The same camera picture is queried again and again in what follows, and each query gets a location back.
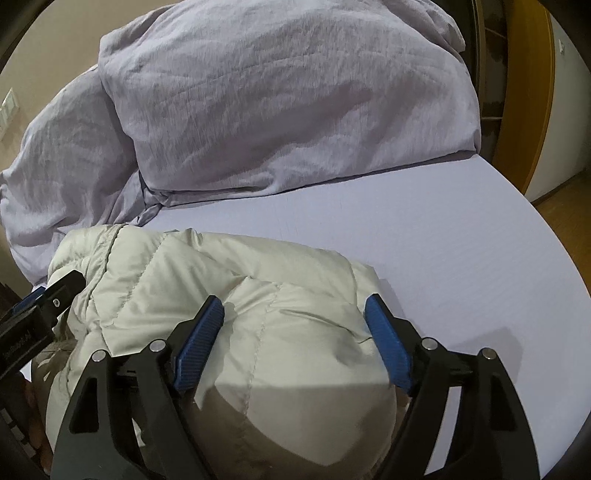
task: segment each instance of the light switch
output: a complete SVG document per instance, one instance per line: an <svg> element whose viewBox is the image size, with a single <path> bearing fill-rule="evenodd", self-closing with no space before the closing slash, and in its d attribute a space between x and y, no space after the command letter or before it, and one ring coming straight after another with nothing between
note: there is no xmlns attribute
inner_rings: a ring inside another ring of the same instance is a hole
<svg viewBox="0 0 591 480"><path fill-rule="evenodd" d="M4 110L8 116L8 122L10 122L18 112L18 101L17 96L13 89L10 89L6 98L2 103L2 110Z"/></svg>
<svg viewBox="0 0 591 480"><path fill-rule="evenodd" d="M17 115L18 112L18 101L17 96L14 93L13 89L10 89L6 98L2 102L2 106L0 106L0 140L6 133L8 127L10 127L10 123L14 120L14 117Z"/></svg>

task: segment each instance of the wrinkled fabric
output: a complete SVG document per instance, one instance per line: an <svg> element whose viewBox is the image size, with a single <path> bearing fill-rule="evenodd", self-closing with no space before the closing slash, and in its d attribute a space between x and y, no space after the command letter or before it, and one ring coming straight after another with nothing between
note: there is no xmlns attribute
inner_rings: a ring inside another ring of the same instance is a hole
<svg viewBox="0 0 591 480"><path fill-rule="evenodd" d="M138 352L214 294L225 321L184 414L217 478L358 479L379 466L400 412L363 318L372 268L288 242L100 226L66 236L50 284L73 269L87 286L33 371L53 446L94 351Z"/></svg>
<svg viewBox="0 0 591 480"><path fill-rule="evenodd" d="M12 256L34 285L46 278L70 230L143 225L157 213L146 212L134 143L96 69L69 83L31 122L17 158L0 173L0 195Z"/></svg>
<svg viewBox="0 0 591 480"><path fill-rule="evenodd" d="M17 265L65 233L480 147L457 25L428 0L187 0L108 35L0 176Z"/></svg>
<svg viewBox="0 0 591 480"><path fill-rule="evenodd" d="M197 0L103 37L99 71L173 206L477 151L464 47L430 1Z"/></svg>

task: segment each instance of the hand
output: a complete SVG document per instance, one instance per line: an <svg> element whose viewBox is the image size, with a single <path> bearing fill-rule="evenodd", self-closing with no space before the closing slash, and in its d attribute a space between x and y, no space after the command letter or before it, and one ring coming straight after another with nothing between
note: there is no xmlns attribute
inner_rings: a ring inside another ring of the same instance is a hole
<svg viewBox="0 0 591 480"><path fill-rule="evenodd" d="M39 452L41 466L49 474L51 472L51 464L53 463L53 452L51 451L51 446L49 445L49 440L47 440L45 428L41 421L41 414L37 407L33 384L28 381L25 381L25 397L32 411L29 421L29 442Z"/></svg>

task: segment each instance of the mattress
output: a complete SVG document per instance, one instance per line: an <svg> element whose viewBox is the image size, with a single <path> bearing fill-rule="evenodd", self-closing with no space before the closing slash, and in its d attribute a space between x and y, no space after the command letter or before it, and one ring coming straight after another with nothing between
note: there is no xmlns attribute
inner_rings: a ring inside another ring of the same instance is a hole
<svg viewBox="0 0 591 480"><path fill-rule="evenodd" d="M448 349L498 351L544 475L591 408L591 299L559 240L478 155L270 197L163 209L145 228L298 242L372 265L393 314ZM430 471L457 412L452 389Z"/></svg>

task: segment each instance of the white puffer jacket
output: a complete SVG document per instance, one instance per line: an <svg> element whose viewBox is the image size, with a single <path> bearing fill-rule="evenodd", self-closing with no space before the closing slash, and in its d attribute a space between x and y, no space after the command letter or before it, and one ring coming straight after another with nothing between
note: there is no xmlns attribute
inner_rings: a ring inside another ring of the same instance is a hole
<svg viewBox="0 0 591 480"><path fill-rule="evenodd" d="M87 286L34 374L53 446L95 350L138 352L214 294L225 322L186 414L218 478L356 479L379 465L397 403L362 314L372 268L286 242L119 225L69 233L50 283L73 269Z"/></svg>

